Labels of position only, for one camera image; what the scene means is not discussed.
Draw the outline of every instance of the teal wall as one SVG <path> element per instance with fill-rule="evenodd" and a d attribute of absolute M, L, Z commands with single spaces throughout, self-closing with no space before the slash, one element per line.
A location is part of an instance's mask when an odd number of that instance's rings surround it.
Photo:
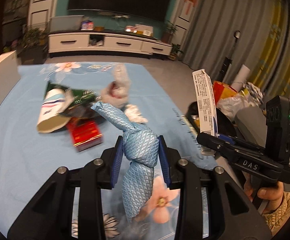
<path fill-rule="evenodd" d="M 98 15 L 93 11 L 68 11 L 67 5 L 69 0 L 58 0 L 56 5 L 56 13 L 55 16 L 65 16 L 65 15 L 85 15 L 88 16 L 94 22 L 94 26 L 104 26 L 106 29 L 112 30 L 122 30 L 122 26 L 125 25 L 135 25 L 135 24 L 143 24 L 154 27 L 154 37 L 160 39 L 163 32 L 164 23 L 145 19 L 142 17 L 131 16 L 128 21 L 126 19 L 120 19 L 119 22 L 115 21 L 110 16 Z M 168 10 L 166 13 L 166 20 L 169 20 L 175 5 L 176 0 L 171 0 L 168 6 Z"/>

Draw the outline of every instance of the knotted cloth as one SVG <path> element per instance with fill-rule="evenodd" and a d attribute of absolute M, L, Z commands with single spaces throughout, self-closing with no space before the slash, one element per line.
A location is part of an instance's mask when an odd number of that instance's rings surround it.
<path fill-rule="evenodd" d="M 122 183 L 123 204 L 130 222 L 152 195 L 159 147 L 157 135 L 146 125 L 130 122 L 120 109 L 110 104 L 97 102 L 91 108 L 123 131 L 124 154 L 132 161 Z"/>

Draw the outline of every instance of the barcode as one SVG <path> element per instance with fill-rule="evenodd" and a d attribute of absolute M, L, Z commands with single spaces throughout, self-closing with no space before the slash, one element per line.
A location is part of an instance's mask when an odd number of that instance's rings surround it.
<path fill-rule="evenodd" d="M 205 147 L 205 146 L 202 147 L 202 152 L 203 152 L 203 153 L 207 153 L 207 152 L 209 153 L 209 152 L 211 152 L 211 151 L 212 151 L 212 150 L 211 150 L 210 148 L 207 148 L 207 147 Z"/>
<path fill-rule="evenodd" d="M 211 135 L 211 134 L 212 134 L 212 131 L 203 131 L 203 133 L 206 133 L 206 134 Z M 207 148 L 207 147 L 205 147 L 205 146 L 202 147 L 202 152 L 203 152 L 203 153 L 209 153 L 209 152 L 211 152 L 211 151 L 212 151 L 212 150 L 211 150 L 210 148 Z"/>
<path fill-rule="evenodd" d="M 202 131 L 203 133 L 206 133 L 206 134 L 209 134 L 211 135 L 212 134 L 212 131 Z"/>

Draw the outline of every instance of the flower print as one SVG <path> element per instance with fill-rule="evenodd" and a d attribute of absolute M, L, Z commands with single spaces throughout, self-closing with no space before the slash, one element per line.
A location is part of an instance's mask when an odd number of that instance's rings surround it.
<path fill-rule="evenodd" d="M 64 62 L 64 63 L 57 63 L 55 64 L 58 69 L 55 70 L 55 72 L 63 70 L 64 72 L 69 72 L 72 70 L 72 68 L 80 68 L 81 65 L 77 64 L 76 62 Z"/>
<path fill-rule="evenodd" d="M 98 68 L 101 68 L 102 65 L 91 65 L 91 66 L 88 66 L 87 68 L 93 68 L 93 69 L 98 69 Z"/>
<path fill-rule="evenodd" d="M 170 220 L 170 213 L 167 207 L 172 206 L 170 201 L 178 196 L 179 191 L 179 189 L 170 190 L 167 188 L 162 176 L 157 176 L 154 179 L 152 196 L 135 217 L 135 220 L 141 221 L 153 211 L 154 222 L 158 224 L 168 222 Z"/>
<path fill-rule="evenodd" d="M 107 238 L 114 238 L 119 235 L 119 232 L 116 228 L 118 224 L 118 220 L 114 216 L 110 216 L 109 214 L 103 215 L 103 223 L 105 236 Z M 72 235 L 78 236 L 78 220 L 72 220 Z"/>
<path fill-rule="evenodd" d="M 118 220 L 114 216 L 110 217 L 109 214 L 105 214 L 103 215 L 103 221 L 105 235 L 107 238 L 114 238 L 115 236 L 119 235 L 119 232 L 117 231 L 116 228 Z"/>
<path fill-rule="evenodd" d="M 102 71 L 103 71 L 103 72 L 104 72 L 104 71 L 107 71 L 107 70 L 111 69 L 113 66 L 115 66 L 115 65 L 113 65 L 113 64 L 105 65 L 105 66 L 103 66 Z"/>

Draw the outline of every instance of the sleeve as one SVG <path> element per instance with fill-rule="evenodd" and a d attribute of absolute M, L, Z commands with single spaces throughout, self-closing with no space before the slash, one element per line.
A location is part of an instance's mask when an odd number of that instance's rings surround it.
<path fill-rule="evenodd" d="M 272 214 L 262 216 L 274 236 L 290 217 L 290 192 L 284 192 L 282 204 Z"/>

